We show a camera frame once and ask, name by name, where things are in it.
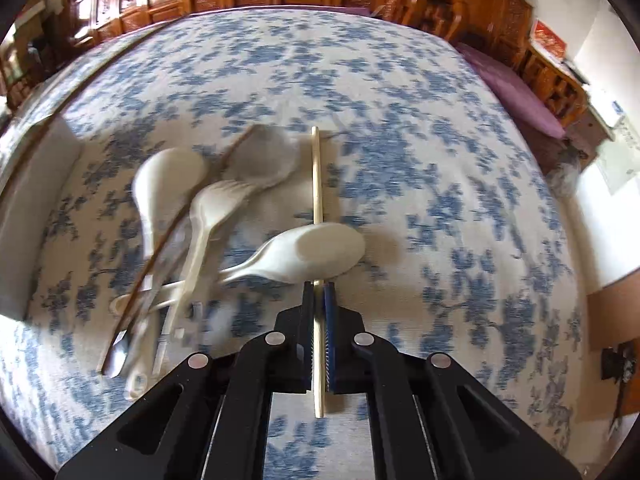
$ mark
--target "white plastic spoon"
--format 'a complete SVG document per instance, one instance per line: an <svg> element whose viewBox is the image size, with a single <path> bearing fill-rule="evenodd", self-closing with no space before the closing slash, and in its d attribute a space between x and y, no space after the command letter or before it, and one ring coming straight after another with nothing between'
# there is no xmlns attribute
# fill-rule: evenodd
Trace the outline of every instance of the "white plastic spoon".
<svg viewBox="0 0 640 480"><path fill-rule="evenodd" d="M142 221L145 258L153 254L164 223L174 218L206 174L204 158L187 148L162 150L140 166L133 179L132 193Z"/></svg>
<svg viewBox="0 0 640 480"><path fill-rule="evenodd" d="M300 163L300 144L279 126L254 124L229 156L225 179L268 189L286 180Z"/></svg>
<svg viewBox="0 0 640 480"><path fill-rule="evenodd" d="M184 205L189 193L197 186L207 173L207 165L201 155L187 148L171 148L156 153L140 166L133 179L132 193L142 221L143 254L149 258L155 249L156 237L164 229L164 222L173 219L175 213ZM156 280L166 278L172 271L169 258L164 263L165 272L155 278L147 276L144 286L149 289ZM125 364L131 366L138 357L137 345L132 347L133 327L146 317L151 301L145 301L139 312L132 310L120 330L110 352L108 352L103 372L108 377L120 374ZM137 342L142 338L139 332Z"/></svg>
<svg viewBox="0 0 640 480"><path fill-rule="evenodd" d="M327 280L343 274L364 254L364 237L344 224L324 222L284 231L268 240L245 262L218 273L218 284L245 276L261 276L282 283ZM163 285L153 309L175 304L184 282ZM111 310L127 303L128 294L117 297Z"/></svg>

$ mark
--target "spoon handle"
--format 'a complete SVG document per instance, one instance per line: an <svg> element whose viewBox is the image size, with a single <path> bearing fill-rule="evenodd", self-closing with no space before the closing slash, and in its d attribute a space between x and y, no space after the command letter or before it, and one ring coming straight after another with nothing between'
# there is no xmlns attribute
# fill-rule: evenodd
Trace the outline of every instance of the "spoon handle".
<svg viewBox="0 0 640 480"><path fill-rule="evenodd" d="M239 280L245 276L250 276L251 272L248 272L246 268L246 262L243 262L239 265L229 267L228 269L220 270L218 273L218 284L226 285L227 283L234 282L235 280Z"/></svg>

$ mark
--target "utensil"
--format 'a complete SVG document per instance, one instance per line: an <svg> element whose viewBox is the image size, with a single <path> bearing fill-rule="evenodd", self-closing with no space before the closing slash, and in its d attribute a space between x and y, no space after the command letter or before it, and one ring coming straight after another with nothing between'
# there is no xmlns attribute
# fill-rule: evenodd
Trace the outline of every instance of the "utensil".
<svg viewBox="0 0 640 480"><path fill-rule="evenodd" d="M322 212L322 165L320 163L320 130L317 126L311 128L311 154L312 154L312 177L314 195L314 224L319 225L324 219ZM324 417L324 390L326 389L326 371L324 366L324 313L322 312L322 290L324 283L319 278L314 281L314 333L313 351L311 363L311 389L314 393L314 413L316 418Z"/></svg>
<svg viewBox="0 0 640 480"><path fill-rule="evenodd" d="M133 179L132 193L142 221L145 259L156 247L158 233L184 205L207 174L204 158L187 148L169 148L149 157Z"/></svg>
<svg viewBox="0 0 640 480"><path fill-rule="evenodd" d="M209 239L258 188L235 180L221 180L201 190L191 203L191 245L183 267L183 284L180 296L169 308L156 351L153 376L160 375L168 338L174 330L174 322L191 303L191 296L198 283L200 268L205 261Z"/></svg>
<svg viewBox="0 0 640 480"><path fill-rule="evenodd" d="M111 345L110 352L108 352L104 361L103 368L103 374L107 377L117 377L123 370L127 359L131 364L132 361L138 357L140 340L144 336L143 330L146 329L146 324L143 325L141 329L139 326L140 322L144 320L146 315L149 313L156 294L162 288L162 282L164 282L164 280L166 280L174 271L175 266L184 254L185 249L178 250L178 254L175 254L174 252L165 254L159 265L156 266L151 290L147 291L147 294L142 299L140 306L136 309L133 315L130 316L130 321L124 326L124 329L118 332L115 341Z"/></svg>
<svg viewBox="0 0 640 480"><path fill-rule="evenodd" d="M163 150L148 158L140 166L133 179L132 193L142 221L145 258L153 255L155 240L158 232L163 228L165 219L175 215L175 211L181 208L191 190L206 174L207 167L202 156L186 148ZM153 284L157 283L157 291L162 282L174 270L180 254L177 257L169 256L166 258L161 276L155 278L147 276L144 283L146 288L153 288ZM107 377L116 377L120 374L130 350L134 350L132 358L137 357L139 345L132 345L131 332L133 327L148 314L154 299L152 296L152 294L147 294L142 306L132 307L127 320L123 323L110 349L107 350L102 365L102 373Z"/></svg>
<svg viewBox="0 0 640 480"><path fill-rule="evenodd" d="M124 396L127 400L138 400L143 396L150 385L149 377L154 366L156 353L156 337L160 325L159 312L150 312L148 316L140 320L137 328L142 333L140 339L140 354L133 363L127 382L125 383Z"/></svg>
<svg viewBox="0 0 640 480"><path fill-rule="evenodd" d="M220 173L220 171L226 168L229 157L232 155L234 150L237 149L240 144L245 142L245 140L247 140L251 136L253 131L254 131L254 127L253 126L249 127L242 135L238 137L238 140L236 140L236 142L234 142L226 150L226 152L218 161L218 169L216 170L218 174ZM198 185L191 190L185 204L182 206L180 211L178 211L178 213L175 215L173 221L169 224L169 227L166 229L164 234L159 238L158 244L156 245L153 254L145 262L144 267L142 268L138 277L136 278L129 300L127 301L127 304L124 306L122 317L120 318L120 321L117 323L116 328L113 334L111 335L111 340L109 341L109 344L105 347L104 352L100 357L100 364L98 364L98 373L104 374L106 369L106 362L110 356L111 346L113 345L114 341L117 339L119 331L123 327L125 327L127 323L130 322L129 319L130 318L132 319L133 315L135 314L134 306L138 298L138 293L140 292L140 287L143 285L143 282L146 282L146 276L151 272L151 269L153 269L153 266L156 264L156 261L158 260L158 257L162 249L167 244L167 241L169 240L169 238L173 235L178 224L182 221L182 219L188 213L191 205L191 199L197 194L197 192L199 192L199 190L203 186L206 185L207 179L208 179L208 176L205 176L202 179L202 181L200 181Z"/></svg>
<svg viewBox="0 0 640 480"><path fill-rule="evenodd" d="M282 283L328 280L356 265L364 249L362 234L344 224L324 222L296 227L266 241L243 263L220 270L218 284L224 285L245 276L261 276ZM152 309L174 304L183 284L163 285ZM125 303L127 296L119 296L112 305Z"/></svg>
<svg viewBox="0 0 640 480"><path fill-rule="evenodd" d="M240 180L261 189L287 179L300 163L300 144L279 126L256 124L250 137L229 156L225 179Z"/></svg>

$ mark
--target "white spoon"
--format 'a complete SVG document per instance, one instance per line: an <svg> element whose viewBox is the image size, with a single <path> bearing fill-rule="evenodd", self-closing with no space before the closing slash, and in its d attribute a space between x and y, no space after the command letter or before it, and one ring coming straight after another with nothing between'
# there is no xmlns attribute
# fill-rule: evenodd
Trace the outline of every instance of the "white spoon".
<svg viewBox="0 0 640 480"><path fill-rule="evenodd" d="M191 304L191 297L198 284L200 268L206 260L209 239L215 236L216 231L235 214L240 206L246 203L257 189L251 184L235 180L220 180L201 190L191 202L190 218L193 234L182 270L184 280L178 300L169 307L162 326L154 362L154 378L161 376L162 370L166 367L164 356L169 336L174 331L174 323ZM229 225L225 226L225 231L225 235L230 234Z"/></svg>
<svg viewBox="0 0 640 480"><path fill-rule="evenodd" d="M143 254L149 258L155 249L156 237L164 228L167 219L173 219L175 213L182 208L189 193L196 187L207 173L207 165L201 155L187 148L171 148L156 153L140 166L133 179L132 193L142 221ZM165 258L162 276L147 276L145 288L152 288L155 281L162 280L172 271L171 257ZM133 328L144 319L151 307L152 298L143 302L137 312L131 311L125 320L123 329L111 345L104 362L104 374L107 377L119 375L123 367L131 366L137 358L140 339L146 326L133 337Z"/></svg>
<svg viewBox="0 0 640 480"><path fill-rule="evenodd" d="M283 182L300 163L300 144L279 126L254 124L252 133L229 156L225 179L267 189Z"/></svg>
<svg viewBox="0 0 640 480"><path fill-rule="evenodd" d="M351 269L364 254L364 237L343 224L324 222L305 225L273 237L245 262L220 270L218 284L262 276L282 283L327 280ZM163 285L153 309L175 304L184 282ZM110 309L121 309L129 299L123 294L111 302Z"/></svg>
<svg viewBox="0 0 640 480"><path fill-rule="evenodd" d="M162 150L140 166L132 193L142 220L145 258L153 254L164 223L174 218L206 174L204 158L187 148Z"/></svg>

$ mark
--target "blue flower pattern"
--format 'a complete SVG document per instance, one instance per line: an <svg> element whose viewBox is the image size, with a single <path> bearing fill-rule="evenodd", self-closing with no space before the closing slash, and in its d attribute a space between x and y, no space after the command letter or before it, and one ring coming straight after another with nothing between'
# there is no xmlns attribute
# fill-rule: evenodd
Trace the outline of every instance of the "blue flower pattern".
<svg viewBox="0 0 640 480"><path fill-rule="evenodd" d="M76 60L9 134L19 137L150 32ZM63 117L84 149L47 223L28 318L0 319L0 335L13 342L0 349L0 402L55 468L128 406L124 380L93 370L114 321L108 304L142 264L137 168L172 146L215 160L253 123L323 132L325 218L367 241L361 262L336 279L340 304L401 351L450 352L566 450L576 403L567 385L579 381L584 337L564 231L513 123L439 38L332 12L191 16L110 64ZM309 223L308 175L286 186L288 194L255 201L225 265ZM271 205L286 194L288 209ZM299 304L301 291L255 278L232 283L190 340L213 356L237 351ZM364 401L320 421L309 410L274 406L265 478L372 476ZM337 470L332 456L346 431L357 469Z"/></svg>

